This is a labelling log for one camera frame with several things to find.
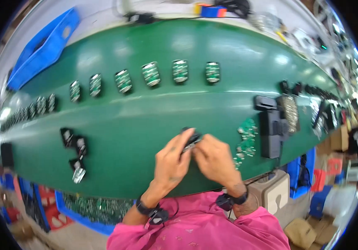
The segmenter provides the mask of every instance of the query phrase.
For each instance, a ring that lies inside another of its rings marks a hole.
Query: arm
[[[140,198],[146,207],[155,208],[159,201],[174,189],[186,175],[191,153],[188,150],[182,154],[182,150],[193,133],[194,128],[190,128],[175,136],[155,155],[154,179]],[[145,225],[148,220],[148,216],[139,213],[136,205],[133,205],[123,217],[122,223]]]
[[[236,170],[228,144],[219,141],[212,135],[204,135],[193,150],[200,171],[210,180],[226,187],[232,197],[240,197],[246,192],[242,176]],[[238,218],[256,211],[258,202],[249,196],[242,205],[235,204],[233,212]]]

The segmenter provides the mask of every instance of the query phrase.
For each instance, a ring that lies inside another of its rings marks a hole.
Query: pink sleeve
[[[290,249],[289,239],[279,221],[263,207],[259,207],[251,214],[240,216],[234,224],[256,238],[275,244],[276,249]]]
[[[150,231],[144,225],[130,226],[119,223],[106,242],[107,250],[142,249],[150,239]]]

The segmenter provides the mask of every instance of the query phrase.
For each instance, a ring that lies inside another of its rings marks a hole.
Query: wrist
[[[159,201],[166,196],[162,188],[159,188],[153,182],[149,188],[143,193],[140,200],[147,208],[155,208]]]

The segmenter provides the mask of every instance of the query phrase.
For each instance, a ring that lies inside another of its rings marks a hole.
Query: green conveyor belt
[[[184,85],[172,79],[172,61],[189,63]],[[156,61],[161,83],[146,86],[141,66]],[[219,62],[221,80],[210,86],[205,64]],[[128,69],[133,92],[119,93],[115,73]],[[88,80],[102,75],[102,94],[89,95]],[[259,94],[279,95],[278,82],[302,81],[322,89],[335,83],[315,64],[291,48],[250,30],[201,20],[171,20],[142,26],[124,26],[96,33],[63,51],[60,59],[20,91],[35,101],[55,93],[59,112],[20,123],[0,135],[13,144],[15,171],[33,182],[65,192],[114,198],[138,198],[153,178],[155,154],[182,127],[196,127],[227,142],[235,155],[241,141],[238,126],[253,118],[258,124],[252,98]],[[69,85],[79,80],[82,101],[72,103]],[[297,98],[301,131],[284,143],[282,164],[314,147],[319,139],[311,129],[310,97]],[[88,139],[88,156],[83,163],[86,176],[72,181],[68,161],[73,149],[63,147],[59,129],[71,127]],[[239,170],[244,179],[270,171],[276,160],[256,155],[246,157]],[[170,196],[219,188],[207,180],[194,162],[181,184]]]

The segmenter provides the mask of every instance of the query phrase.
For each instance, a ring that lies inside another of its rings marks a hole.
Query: red stool
[[[336,175],[342,172],[343,159],[341,158],[330,158],[328,160],[327,174]]]
[[[326,172],[322,169],[314,169],[314,184],[311,187],[312,192],[321,192],[325,186]]]
[[[58,211],[56,204],[52,204],[44,208],[48,224],[50,225],[51,230],[58,230],[66,227],[67,225],[73,223],[69,217],[66,217]]]

